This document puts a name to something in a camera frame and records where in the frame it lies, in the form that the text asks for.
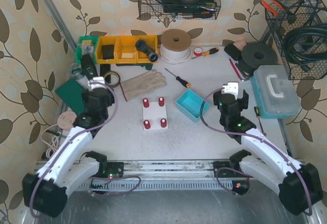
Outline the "black orange flathead screwdriver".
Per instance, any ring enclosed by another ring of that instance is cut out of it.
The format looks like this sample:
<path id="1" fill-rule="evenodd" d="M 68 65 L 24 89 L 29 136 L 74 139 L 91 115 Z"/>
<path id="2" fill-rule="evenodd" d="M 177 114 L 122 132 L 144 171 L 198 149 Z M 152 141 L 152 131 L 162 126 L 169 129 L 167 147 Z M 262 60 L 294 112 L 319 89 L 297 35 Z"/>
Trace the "black orange flathead screwdriver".
<path id="1" fill-rule="evenodd" d="M 165 68 L 165 70 L 170 73 L 172 76 L 175 77 L 175 79 L 185 88 L 190 88 L 191 85 L 189 82 L 187 82 L 186 80 L 182 79 L 180 76 L 177 76 L 175 74 L 173 74 L 171 71 L 169 71 L 167 68 Z"/>

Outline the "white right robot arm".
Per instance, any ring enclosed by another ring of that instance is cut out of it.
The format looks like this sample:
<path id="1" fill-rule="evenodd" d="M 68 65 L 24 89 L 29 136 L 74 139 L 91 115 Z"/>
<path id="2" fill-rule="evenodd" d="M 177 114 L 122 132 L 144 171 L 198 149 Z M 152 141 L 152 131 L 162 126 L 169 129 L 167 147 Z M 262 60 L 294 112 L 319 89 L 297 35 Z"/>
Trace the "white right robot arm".
<path id="1" fill-rule="evenodd" d="M 244 147 L 235 154 L 236 159 L 230 159 L 227 170 L 259 180 L 278 195 L 290 213 L 312 215 L 314 204 L 323 199 L 317 168 L 282 152 L 241 115 L 248 105 L 246 92 L 237 98 L 220 88 L 210 95 L 220 111 L 220 124 L 224 128 L 221 133 Z"/>

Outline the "large red spring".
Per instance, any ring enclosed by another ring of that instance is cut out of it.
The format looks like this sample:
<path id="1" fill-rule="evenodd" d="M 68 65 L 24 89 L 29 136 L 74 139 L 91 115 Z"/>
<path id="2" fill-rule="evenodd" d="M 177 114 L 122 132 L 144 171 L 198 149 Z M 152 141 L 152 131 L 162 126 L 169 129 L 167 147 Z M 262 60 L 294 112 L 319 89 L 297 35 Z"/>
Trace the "large red spring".
<path id="1" fill-rule="evenodd" d="M 149 100 L 147 98 L 143 99 L 143 106 L 144 108 L 148 108 L 150 106 Z"/>
<path id="2" fill-rule="evenodd" d="M 147 119 L 143 121 L 143 125 L 145 130 L 149 130 L 151 128 L 150 121 Z"/>

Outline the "teal spring tray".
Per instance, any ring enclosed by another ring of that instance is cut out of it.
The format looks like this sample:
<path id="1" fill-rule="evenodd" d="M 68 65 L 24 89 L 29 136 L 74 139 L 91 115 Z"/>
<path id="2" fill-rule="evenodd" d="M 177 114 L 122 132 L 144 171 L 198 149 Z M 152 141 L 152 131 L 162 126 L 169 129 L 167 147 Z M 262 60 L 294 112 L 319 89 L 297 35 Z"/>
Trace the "teal spring tray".
<path id="1" fill-rule="evenodd" d="M 192 122 L 200 119 L 200 108 L 204 99 L 191 89 L 187 89 L 176 101 L 177 109 Z"/>

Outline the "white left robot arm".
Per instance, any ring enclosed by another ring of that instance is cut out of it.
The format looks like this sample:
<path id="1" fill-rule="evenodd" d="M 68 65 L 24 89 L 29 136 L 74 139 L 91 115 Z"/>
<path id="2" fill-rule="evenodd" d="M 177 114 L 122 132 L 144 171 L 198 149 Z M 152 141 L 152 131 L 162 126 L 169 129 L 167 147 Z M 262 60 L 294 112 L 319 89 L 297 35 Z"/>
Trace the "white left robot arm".
<path id="1" fill-rule="evenodd" d="M 107 85 L 95 82 L 82 92 L 84 111 L 80 114 L 59 149 L 37 173 L 28 173 L 22 180 L 24 204 L 31 216 L 43 214 L 57 217 L 69 196 L 90 177 L 106 177 L 107 157 L 91 151 L 72 169 L 80 151 L 94 139 L 97 132 L 115 116 L 116 94 Z"/>

